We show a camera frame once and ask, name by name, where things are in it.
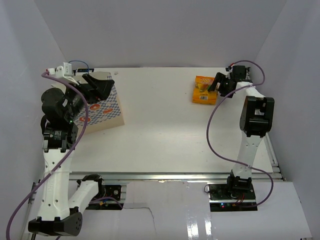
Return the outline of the blue checkered paper bag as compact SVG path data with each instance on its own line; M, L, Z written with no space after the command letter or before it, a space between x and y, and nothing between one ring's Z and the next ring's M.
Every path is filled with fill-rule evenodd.
M80 69L73 77L80 83L86 83L81 77L84 73L80 73ZM113 80L110 72L94 71L90 72L90 75L98 80ZM66 87L61 83L53 83L52 87L59 88L66 91ZM79 128L78 135L80 134L85 122L85 108L74 119L74 123ZM109 97L106 100L102 100L98 103L88 104L88 123L84 134L90 134L98 131L103 131L110 128L123 126L125 124L124 117L121 109L120 99L114 84Z

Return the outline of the orange gummy candy bag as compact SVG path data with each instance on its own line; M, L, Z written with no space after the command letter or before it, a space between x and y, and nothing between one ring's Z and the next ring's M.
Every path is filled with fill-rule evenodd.
M218 94L214 91L209 91L213 84L214 77L197 75L194 81L192 93L192 103L202 105L215 105Z

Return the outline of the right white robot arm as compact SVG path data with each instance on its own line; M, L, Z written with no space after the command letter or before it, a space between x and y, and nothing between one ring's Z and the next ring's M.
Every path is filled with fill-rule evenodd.
M241 144L226 183L226 195L236 200L252 186L252 167L258 147L272 128L275 100L261 94L247 78L249 68L230 65L227 75L218 72L208 89L217 89L221 97L232 98L236 90L244 90L245 99L239 120Z

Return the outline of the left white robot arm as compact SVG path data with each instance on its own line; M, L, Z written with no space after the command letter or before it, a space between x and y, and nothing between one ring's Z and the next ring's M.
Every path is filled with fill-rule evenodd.
M100 80L88 73L84 83L73 80L66 90L53 87L41 96L41 130L44 156L43 195L37 217L28 223L28 231L43 236L78 236L83 213L90 203L105 196L106 187L98 174L78 180L78 188L71 198L69 193L70 168L76 145L84 131L79 132L76 117L84 110L84 121L89 121L89 105L107 100L115 82Z

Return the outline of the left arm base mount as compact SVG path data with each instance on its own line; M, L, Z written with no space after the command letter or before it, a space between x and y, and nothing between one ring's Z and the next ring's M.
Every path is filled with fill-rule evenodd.
M102 195L95 196L90 204L106 204L107 202L119 202L121 200L122 186L121 185L103 185Z

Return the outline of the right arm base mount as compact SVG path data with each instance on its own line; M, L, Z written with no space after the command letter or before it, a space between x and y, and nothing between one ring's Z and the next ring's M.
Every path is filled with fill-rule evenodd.
M242 179L230 175L226 183L206 184L203 190L208 194L212 213L258 210L251 178Z

